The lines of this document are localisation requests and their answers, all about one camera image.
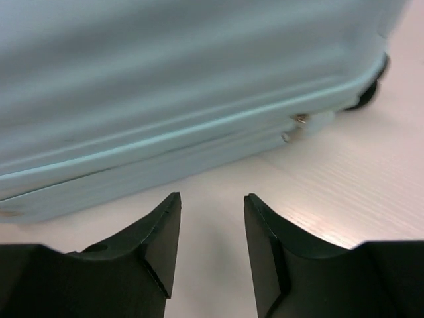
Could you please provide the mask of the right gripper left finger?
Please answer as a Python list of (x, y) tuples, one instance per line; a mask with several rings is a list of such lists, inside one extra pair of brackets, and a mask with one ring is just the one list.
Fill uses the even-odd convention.
[(1, 246), (2, 317), (163, 317), (171, 297), (181, 197), (81, 252)]

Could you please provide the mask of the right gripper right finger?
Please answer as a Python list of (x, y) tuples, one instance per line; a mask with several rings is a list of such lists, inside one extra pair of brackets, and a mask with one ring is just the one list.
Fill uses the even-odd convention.
[(244, 222), (259, 317), (422, 317), (423, 242), (329, 243), (257, 195)]

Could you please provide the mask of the light blue suitcase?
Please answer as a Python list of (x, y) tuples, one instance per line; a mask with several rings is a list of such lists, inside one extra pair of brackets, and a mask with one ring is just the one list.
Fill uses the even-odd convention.
[(358, 103), (401, 1), (2, 1), (1, 220), (289, 142)]

